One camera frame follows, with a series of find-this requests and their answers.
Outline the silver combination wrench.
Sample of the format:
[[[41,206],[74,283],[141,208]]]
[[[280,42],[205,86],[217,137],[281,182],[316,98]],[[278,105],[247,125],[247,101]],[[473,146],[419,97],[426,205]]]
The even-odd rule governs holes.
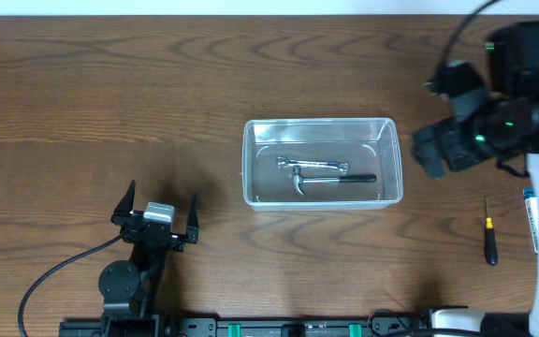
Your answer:
[[[276,164],[279,168],[331,169],[343,173],[350,170],[350,165],[346,162],[295,160],[283,156],[276,158]]]

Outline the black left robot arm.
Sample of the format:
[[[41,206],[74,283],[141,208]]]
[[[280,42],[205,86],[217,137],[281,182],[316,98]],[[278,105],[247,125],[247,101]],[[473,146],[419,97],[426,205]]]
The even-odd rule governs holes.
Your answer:
[[[184,233],[172,229],[175,208],[151,202],[134,209],[136,183],[131,182],[110,218],[120,240],[133,246],[130,258],[110,263],[100,274],[103,296],[102,337],[164,336],[173,328],[155,310],[156,292],[170,252],[182,252],[198,241],[197,197],[193,196]]]

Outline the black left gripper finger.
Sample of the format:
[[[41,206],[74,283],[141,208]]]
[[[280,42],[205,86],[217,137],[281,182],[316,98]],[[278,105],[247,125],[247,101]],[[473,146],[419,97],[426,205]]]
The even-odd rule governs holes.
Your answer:
[[[191,244],[198,242],[199,223],[197,217],[197,195],[193,194],[186,223],[186,239]]]
[[[128,219],[132,216],[132,211],[134,208],[134,198],[136,192],[136,181],[132,180],[129,184],[127,191],[124,196],[115,207],[110,221],[113,224],[120,224],[123,220]]]

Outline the black handled hammer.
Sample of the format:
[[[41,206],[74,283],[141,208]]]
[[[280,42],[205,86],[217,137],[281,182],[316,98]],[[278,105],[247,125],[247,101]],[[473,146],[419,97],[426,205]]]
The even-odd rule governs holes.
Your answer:
[[[305,183],[375,183],[377,181],[377,176],[375,174],[367,174],[342,177],[304,178],[301,175],[301,169],[299,167],[293,167],[292,181],[297,193],[304,196],[302,186]]]

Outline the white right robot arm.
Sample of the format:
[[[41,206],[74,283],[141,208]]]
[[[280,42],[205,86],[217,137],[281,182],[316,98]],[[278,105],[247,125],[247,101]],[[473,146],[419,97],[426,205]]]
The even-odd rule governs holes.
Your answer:
[[[413,134],[413,157],[434,180],[493,158],[498,169],[531,180],[539,215],[539,21],[518,22],[488,36],[489,83],[471,64],[450,61],[461,31],[451,35],[427,82],[453,115]],[[523,317],[484,315],[480,332],[539,336],[539,253],[531,311]]]

